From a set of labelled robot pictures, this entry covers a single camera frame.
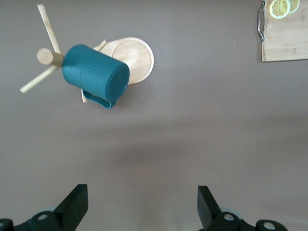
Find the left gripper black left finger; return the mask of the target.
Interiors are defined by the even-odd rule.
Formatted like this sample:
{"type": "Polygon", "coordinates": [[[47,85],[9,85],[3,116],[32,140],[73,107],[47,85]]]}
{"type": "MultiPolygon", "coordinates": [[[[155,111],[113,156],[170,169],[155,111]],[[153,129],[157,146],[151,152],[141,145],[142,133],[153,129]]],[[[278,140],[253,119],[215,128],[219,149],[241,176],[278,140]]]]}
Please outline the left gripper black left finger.
{"type": "Polygon", "coordinates": [[[74,231],[88,210],[88,187],[77,185],[53,210],[42,211],[16,226],[18,231],[74,231]]]}

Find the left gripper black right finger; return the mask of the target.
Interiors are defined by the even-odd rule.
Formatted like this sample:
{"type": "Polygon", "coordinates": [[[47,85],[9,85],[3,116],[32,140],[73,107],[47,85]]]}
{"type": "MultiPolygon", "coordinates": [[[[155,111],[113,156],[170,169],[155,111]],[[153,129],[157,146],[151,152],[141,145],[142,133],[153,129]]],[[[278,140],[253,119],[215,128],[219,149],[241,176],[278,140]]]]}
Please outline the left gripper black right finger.
{"type": "Polygon", "coordinates": [[[197,211],[202,224],[201,231],[254,231],[232,212],[222,212],[207,186],[198,186],[197,211]]]}

